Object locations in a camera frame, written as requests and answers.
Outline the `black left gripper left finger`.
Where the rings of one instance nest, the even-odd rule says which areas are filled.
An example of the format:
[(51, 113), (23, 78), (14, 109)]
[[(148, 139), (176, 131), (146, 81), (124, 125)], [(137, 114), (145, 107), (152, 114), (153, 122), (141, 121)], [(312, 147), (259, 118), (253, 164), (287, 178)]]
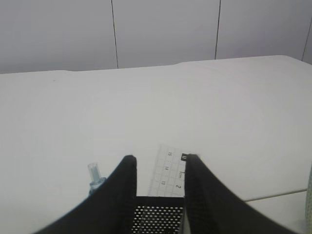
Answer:
[(105, 182), (40, 234), (129, 234), (137, 197), (137, 159), (125, 156)]

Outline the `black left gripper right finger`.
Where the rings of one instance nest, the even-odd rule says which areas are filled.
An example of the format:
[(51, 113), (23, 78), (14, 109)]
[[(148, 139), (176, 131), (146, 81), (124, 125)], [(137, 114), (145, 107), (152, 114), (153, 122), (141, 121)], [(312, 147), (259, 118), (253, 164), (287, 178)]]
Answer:
[(185, 161), (183, 234), (293, 234), (294, 230), (247, 204), (196, 154)]

